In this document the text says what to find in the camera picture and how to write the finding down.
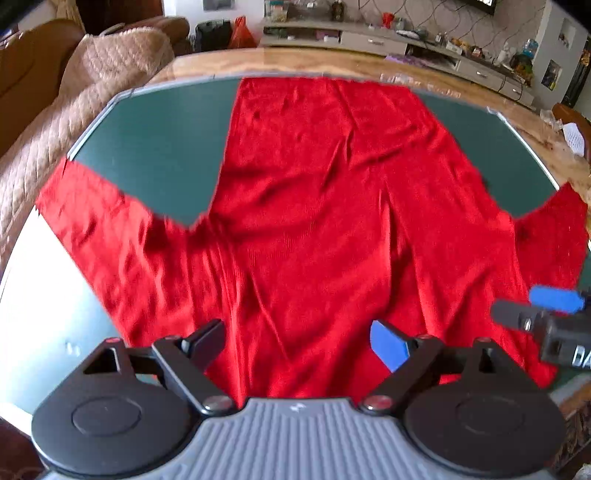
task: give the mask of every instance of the orange plastic bag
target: orange plastic bag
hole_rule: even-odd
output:
[[[234,31],[228,48],[255,48],[256,42],[246,26],[246,17],[238,17],[234,22]]]

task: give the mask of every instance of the screw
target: screw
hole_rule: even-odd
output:
[[[372,395],[363,401],[363,406],[374,412],[389,410],[392,405],[394,405],[394,401],[387,395]]]
[[[227,395],[214,395],[208,397],[203,402],[205,410],[211,413],[221,413],[230,410],[234,406],[234,402]]]

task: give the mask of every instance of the bottle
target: bottle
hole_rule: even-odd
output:
[[[497,64],[502,65],[503,63],[506,63],[509,60],[510,60],[509,44],[507,42],[505,42],[505,45],[503,45],[503,49],[499,53],[499,56],[498,56],[496,62],[497,62]]]
[[[343,0],[336,0],[330,7],[333,22],[342,22],[345,20],[345,4]]]
[[[523,53],[529,59],[533,60],[536,52],[538,51],[538,47],[539,47],[538,43],[533,38],[530,38],[527,42],[525,42],[525,47],[523,49]]]

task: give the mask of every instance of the drawer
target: drawer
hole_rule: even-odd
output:
[[[497,92],[505,80],[504,75],[487,69],[486,67],[478,65],[477,63],[470,60],[460,60],[456,70],[458,73],[465,75],[473,82],[479,83],[480,85]]]
[[[523,93],[521,94],[521,99],[519,99],[519,103],[521,105],[525,105],[526,107],[530,107],[531,104],[534,103],[534,98],[535,96],[524,88]]]
[[[389,38],[373,37],[347,31],[341,34],[340,44],[342,47],[351,50],[366,51],[384,56],[390,54],[404,55],[407,47],[406,43],[390,40]]]
[[[522,85],[517,82],[511,82],[509,79],[503,85],[503,88],[499,90],[501,95],[505,95],[511,100],[519,100],[521,98]]]

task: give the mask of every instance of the red cloth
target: red cloth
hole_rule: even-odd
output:
[[[386,319],[449,345],[495,339],[542,386],[531,338],[494,325],[495,298],[572,288],[586,205],[569,185],[513,221],[408,89],[245,79],[209,211],[185,229],[64,161],[37,206],[131,345],[228,326],[208,374],[247,396],[360,399],[388,374]]]

